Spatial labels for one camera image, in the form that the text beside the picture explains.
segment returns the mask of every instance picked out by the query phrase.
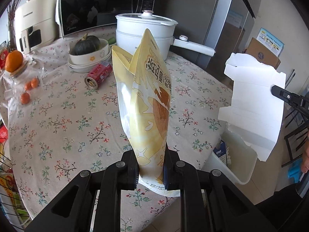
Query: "person's hand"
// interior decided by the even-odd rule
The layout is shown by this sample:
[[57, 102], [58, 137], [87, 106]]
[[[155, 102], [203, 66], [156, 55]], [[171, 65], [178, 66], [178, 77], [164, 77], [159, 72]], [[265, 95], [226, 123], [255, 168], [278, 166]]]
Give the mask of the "person's hand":
[[302, 154], [302, 164], [300, 166], [300, 169], [303, 173], [307, 173], [309, 170], [309, 138], [305, 142], [305, 151]]

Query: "dark green pumpkin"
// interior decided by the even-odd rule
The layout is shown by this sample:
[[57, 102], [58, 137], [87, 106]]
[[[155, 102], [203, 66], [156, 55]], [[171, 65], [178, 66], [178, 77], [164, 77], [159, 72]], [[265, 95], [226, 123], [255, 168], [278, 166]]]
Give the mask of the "dark green pumpkin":
[[75, 55], [85, 55], [100, 49], [100, 40], [96, 36], [85, 34], [74, 47]]

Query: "floor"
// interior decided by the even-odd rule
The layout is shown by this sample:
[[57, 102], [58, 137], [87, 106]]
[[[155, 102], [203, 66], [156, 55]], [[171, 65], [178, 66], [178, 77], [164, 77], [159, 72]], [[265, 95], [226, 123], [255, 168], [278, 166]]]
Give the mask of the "floor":
[[[272, 150], [266, 162], [257, 160], [251, 180], [246, 185], [237, 185], [237, 187], [248, 197], [253, 203], [257, 204], [273, 195], [274, 191], [278, 191], [283, 187], [293, 183], [292, 179], [287, 178], [289, 167], [281, 168], [282, 163], [288, 161], [288, 152], [284, 136], [296, 128], [294, 121], [288, 128], [285, 128], [286, 121], [282, 123], [277, 144]], [[292, 139], [290, 143], [292, 147], [296, 147], [297, 142]], [[299, 150], [294, 156], [302, 153]], [[180, 199], [175, 201], [164, 215], [159, 216], [142, 232], [180, 232]]]

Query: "pot lid knob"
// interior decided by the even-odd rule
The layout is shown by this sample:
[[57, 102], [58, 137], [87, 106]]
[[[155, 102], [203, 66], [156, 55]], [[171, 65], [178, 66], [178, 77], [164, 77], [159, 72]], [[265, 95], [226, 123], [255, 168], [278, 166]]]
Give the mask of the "pot lid knob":
[[153, 19], [156, 18], [153, 16], [153, 11], [152, 10], [143, 10], [143, 14], [139, 15], [139, 17], [141, 18], [149, 18], [149, 19]]
[[188, 37], [187, 37], [187, 36], [184, 36], [184, 35], [180, 35], [180, 36], [179, 36], [179, 39], [180, 39], [180, 40], [183, 40], [183, 41], [188, 41]]

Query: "small orange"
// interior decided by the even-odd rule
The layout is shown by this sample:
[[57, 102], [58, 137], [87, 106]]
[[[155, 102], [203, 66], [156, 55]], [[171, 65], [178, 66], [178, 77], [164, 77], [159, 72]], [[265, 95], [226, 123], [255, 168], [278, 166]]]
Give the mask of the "small orange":
[[24, 86], [25, 90], [32, 90], [32, 85], [31, 85], [31, 81], [25, 83], [25, 86]]
[[20, 101], [22, 104], [28, 104], [30, 102], [30, 95], [26, 92], [24, 92], [21, 96], [20, 96]]
[[33, 78], [31, 80], [31, 86], [32, 88], [37, 88], [39, 86], [40, 81], [38, 80], [38, 78]]
[[5, 61], [5, 70], [8, 72], [16, 71], [23, 63], [23, 54], [14, 50], [7, 55], [7, 60]]

